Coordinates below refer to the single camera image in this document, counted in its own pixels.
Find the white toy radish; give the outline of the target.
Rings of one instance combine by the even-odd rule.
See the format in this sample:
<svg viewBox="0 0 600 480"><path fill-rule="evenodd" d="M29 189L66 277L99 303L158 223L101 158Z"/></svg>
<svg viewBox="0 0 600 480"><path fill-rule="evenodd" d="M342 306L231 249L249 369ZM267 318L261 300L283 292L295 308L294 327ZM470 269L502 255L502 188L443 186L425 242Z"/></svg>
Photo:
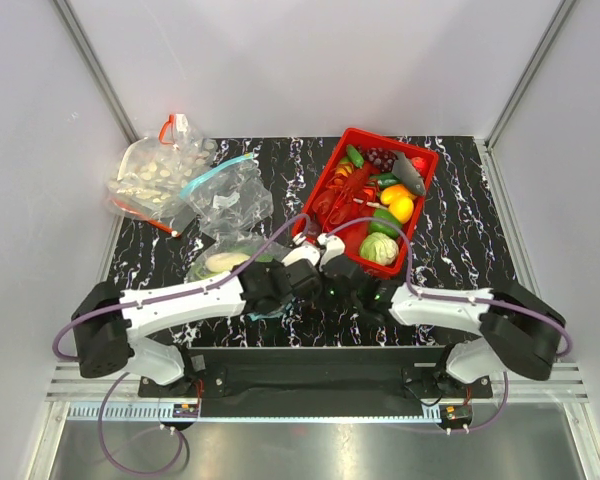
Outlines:
<svg viewBox="0 0 600 480"><path fill-rule="evenodd" d="M223 252L210 255L204 261L205 268L214 274L231 271L234 267L246 262L249 255L242 252Z"/></svg>

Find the blue zipper clear bag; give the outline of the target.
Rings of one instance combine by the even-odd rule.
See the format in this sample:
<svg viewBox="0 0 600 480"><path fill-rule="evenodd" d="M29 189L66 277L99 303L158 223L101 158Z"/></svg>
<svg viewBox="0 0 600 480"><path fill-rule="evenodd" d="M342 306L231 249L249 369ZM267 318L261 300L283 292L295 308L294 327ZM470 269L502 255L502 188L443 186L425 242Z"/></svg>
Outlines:
<svg viewBox="0 0 600 480"><path fill-rule="evenodd" d="M215 285L229 281L197 299L202 307L191 313L191 321L246 315L251 320L279 318L289 301L277 294L269 278L290 249L268 243L257 234L221 234L189 267L185 281Z"/></svg>

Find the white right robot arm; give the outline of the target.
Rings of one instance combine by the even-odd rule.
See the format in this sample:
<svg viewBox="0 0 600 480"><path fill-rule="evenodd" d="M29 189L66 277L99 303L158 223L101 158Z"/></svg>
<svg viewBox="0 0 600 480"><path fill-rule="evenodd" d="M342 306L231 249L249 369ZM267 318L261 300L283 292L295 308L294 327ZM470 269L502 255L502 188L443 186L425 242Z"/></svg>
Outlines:
<svg viewBox="0 0 600 480"><path fill-rule="evenodd" d="M515 280L500 290L415 287L370 276L345 255L322 262L320 272L326 296L352 307L362 321L475 335L475 340L448 347L434 371L435 387L450 397L504 370L548 380L566 332L564 317Z"/></svg>

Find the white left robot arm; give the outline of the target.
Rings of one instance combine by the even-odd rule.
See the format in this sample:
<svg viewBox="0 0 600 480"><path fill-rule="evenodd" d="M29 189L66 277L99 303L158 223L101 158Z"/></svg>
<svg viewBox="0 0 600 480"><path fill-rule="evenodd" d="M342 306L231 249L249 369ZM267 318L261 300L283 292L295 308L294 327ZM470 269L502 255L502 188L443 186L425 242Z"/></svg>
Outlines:
<svg viewBox="0 0 600 480"><path fill-rule="evenodd" d="M242 264L208 280L119 294L97 284L73 315L77 363L83 378L132 373L164 386L176 396L195 386L188 355L151 338L159 331L194 321L272 314L293 299L313 300L322 290L320 274L307 259Z"/></svg>

